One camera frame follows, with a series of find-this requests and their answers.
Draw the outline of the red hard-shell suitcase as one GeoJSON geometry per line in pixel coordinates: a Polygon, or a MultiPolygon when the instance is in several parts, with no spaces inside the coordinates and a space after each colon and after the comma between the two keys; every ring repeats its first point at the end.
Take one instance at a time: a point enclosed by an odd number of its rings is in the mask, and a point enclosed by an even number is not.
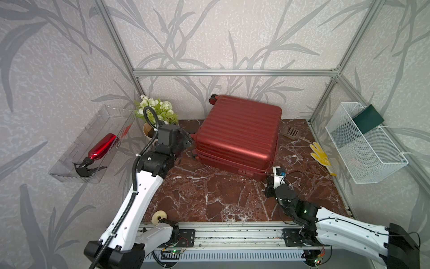
{"type": "Polygon", "coordinates": [[[282,109],[230,95],[209,99],[213,108],[192,135],[197,159],[244,177],[264,180],[272,171],[282,109]]]}

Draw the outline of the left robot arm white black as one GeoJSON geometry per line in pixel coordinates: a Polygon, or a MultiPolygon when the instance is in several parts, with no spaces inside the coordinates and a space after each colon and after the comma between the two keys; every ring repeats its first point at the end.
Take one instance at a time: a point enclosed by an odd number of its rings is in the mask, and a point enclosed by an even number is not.
{"type": "Polygon", "coordinates": [[[191,146],[190,134],[177,125],[158,128],[147,146],[136,155],[132,166],[132,187],[112,223],[99,240],[90,241],[84,255],[90,268],[139,269],[144,258],[159,246],[179,241],[179,224],[162,217],[143,241],[136,242],[140,223],[149,204],[181,153],[191,146]]]}

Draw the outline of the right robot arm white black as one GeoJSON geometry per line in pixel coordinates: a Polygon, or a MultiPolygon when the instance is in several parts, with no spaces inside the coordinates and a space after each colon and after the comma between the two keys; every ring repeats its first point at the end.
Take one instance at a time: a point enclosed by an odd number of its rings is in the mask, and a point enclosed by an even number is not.
{"type": "Polygon", "coordinates": [[[336,214],[325,207],[301,200],[280,176],[268,176],[264,190],[282,212],[299,225],[299,242],[329,245],[367,257],[388,269],[418,269],[420,239],[400,225],[381,226],[336,214]]]}

